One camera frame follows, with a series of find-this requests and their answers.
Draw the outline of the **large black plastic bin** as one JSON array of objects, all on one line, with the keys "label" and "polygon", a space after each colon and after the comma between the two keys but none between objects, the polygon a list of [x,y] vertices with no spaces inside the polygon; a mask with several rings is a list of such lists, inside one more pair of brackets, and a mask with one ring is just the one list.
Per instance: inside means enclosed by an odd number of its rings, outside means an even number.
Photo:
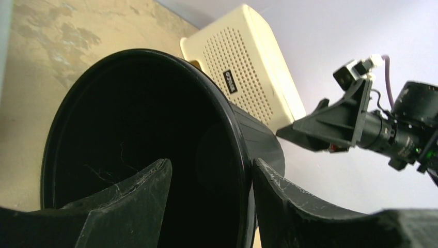
[{"label": "large black plastic bin", "polygon": [[42,208],[60,208],[169,159],[159,247],[251,247],[256,158],[285,172],[275,134],[187,61],[131,49],[73,84],[51,124],[41,171]]}]

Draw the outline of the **cream perforated plastic basket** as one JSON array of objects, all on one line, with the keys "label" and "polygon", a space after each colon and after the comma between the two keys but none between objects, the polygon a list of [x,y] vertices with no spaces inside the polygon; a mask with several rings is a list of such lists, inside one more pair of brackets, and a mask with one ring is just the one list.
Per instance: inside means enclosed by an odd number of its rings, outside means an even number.
[{"label": "cream perforated plastic basket", "polygon": [[182,55],[230,102],[272,131],[305,117],[287,63],[267,21],[242,4],[180,41]]}]

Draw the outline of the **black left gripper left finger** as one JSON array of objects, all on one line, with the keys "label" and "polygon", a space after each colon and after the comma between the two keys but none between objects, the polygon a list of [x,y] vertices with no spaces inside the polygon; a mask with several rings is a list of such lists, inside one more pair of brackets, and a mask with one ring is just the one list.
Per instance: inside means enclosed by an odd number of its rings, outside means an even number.
[{"label": "black left gripper left finger", "polygon": [[59,209],[1,209],[1,247],[157,247],[172,165],[158,159]]}]

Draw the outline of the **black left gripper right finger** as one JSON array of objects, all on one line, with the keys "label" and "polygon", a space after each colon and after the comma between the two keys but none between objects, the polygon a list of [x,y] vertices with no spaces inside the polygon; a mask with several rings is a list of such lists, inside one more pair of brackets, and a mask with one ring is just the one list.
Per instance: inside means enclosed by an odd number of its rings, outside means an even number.
[{"label": "black left gripper right finger", "polygon": [[322,200],[262,159],[252,167],[263,247],[437,247],[437,210],[363,214]]}]

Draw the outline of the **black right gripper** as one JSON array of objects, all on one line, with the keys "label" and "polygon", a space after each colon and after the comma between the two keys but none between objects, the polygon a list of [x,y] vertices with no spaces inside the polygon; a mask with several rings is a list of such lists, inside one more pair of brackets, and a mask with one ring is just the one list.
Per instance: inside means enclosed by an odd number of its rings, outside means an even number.
[{"label": "black right gripper", "polygon": [[397,171],[417,171],[437,183],[437,86],[408,81],[387,118],[367,113],[372,81],[353,83],[341,99],[322,99],[315,110],[276,131],[276,136],[313,152],[347,152],[351,147],[389,158]]}]

